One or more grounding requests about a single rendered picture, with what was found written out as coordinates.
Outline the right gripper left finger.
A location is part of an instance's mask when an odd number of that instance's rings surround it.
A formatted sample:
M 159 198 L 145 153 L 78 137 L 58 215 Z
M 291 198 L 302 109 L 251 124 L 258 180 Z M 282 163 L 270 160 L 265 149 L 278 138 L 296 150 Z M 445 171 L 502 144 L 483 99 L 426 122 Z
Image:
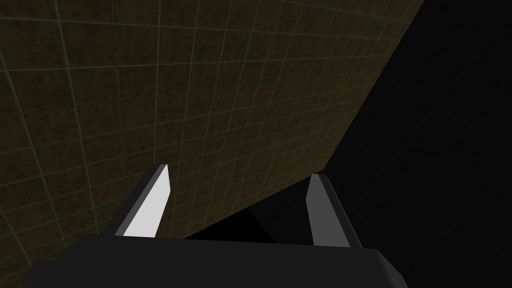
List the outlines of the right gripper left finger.
M 104 230 L 106 236 L 154 238 L 171 192 L 166 164 L 150 167 Z

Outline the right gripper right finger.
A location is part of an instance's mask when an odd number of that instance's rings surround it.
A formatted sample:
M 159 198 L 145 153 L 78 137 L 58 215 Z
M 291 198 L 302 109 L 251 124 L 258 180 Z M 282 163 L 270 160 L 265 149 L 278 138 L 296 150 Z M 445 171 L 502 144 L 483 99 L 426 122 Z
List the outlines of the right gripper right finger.
M 325 174 L 312 174 L 305 202 L 315 246 L 362 247 L 331 182 Z

